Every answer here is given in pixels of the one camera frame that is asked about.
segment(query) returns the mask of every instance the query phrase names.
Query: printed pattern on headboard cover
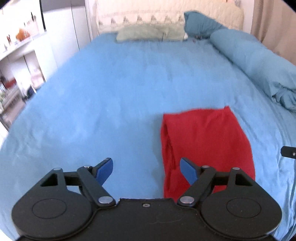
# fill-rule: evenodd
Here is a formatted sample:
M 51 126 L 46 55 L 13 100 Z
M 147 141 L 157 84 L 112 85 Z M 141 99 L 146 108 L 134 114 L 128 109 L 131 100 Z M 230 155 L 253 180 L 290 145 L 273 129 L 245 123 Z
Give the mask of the printed pattern on headboard cover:
M 100 33 L 131 24 L 184 24 L 184 12 L 199 11 L 228 28 L 242 30 L 244 12 L 221 0 L 96 0 Z

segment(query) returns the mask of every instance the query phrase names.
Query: bed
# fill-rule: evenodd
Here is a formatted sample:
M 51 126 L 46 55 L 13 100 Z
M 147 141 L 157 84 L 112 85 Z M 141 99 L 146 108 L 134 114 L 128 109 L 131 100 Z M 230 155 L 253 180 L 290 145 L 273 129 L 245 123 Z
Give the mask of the bed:
M 163 114 L 230 106 L 251 144 L 256 181 L 282 208 L 275 238 L 289 240 L 295 164 L 280 148 L 296 146 L 296 113 L 272 101 L 211 39 L 115 38 L 101 34 L 65 63 L 12 125 L 0 151 L 1 230 L 18 237 L 14 203 L 55 167 L 73 171 L 111 157 L 104 188 L 115 199 L 161 198 Z

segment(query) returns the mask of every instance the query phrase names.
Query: curtain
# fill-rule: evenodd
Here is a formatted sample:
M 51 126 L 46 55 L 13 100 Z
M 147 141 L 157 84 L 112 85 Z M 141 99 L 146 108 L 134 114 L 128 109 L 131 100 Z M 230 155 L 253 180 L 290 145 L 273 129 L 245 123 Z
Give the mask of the curtain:
M 255 0 L 251 34 L 296 65 L 296 13 L 283 0 Z

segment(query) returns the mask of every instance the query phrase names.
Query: cream quilted fabric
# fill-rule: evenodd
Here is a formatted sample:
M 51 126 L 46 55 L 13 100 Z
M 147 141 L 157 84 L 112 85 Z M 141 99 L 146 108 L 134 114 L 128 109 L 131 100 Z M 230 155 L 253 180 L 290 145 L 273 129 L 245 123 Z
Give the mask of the cream quilted fabric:
M 224 0 L 97 0 L 99 34 L 130 24 L 184 24 L 184 12 L 199 11 L 228 28 L 241 30 L 244 12 Z

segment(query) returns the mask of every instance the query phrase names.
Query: red cloth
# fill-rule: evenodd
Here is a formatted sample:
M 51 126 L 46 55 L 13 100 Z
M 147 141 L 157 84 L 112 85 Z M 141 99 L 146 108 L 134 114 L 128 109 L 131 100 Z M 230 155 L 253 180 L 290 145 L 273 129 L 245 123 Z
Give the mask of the red cloth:
M 182 157 L 198 166 L 212 166 L 219 172 L 239 167 L 255 179 L 250 143 L 229 107 L 164 114 L 161 144 L 165 198 L 176 201 L 190 186 L 180 171 Z

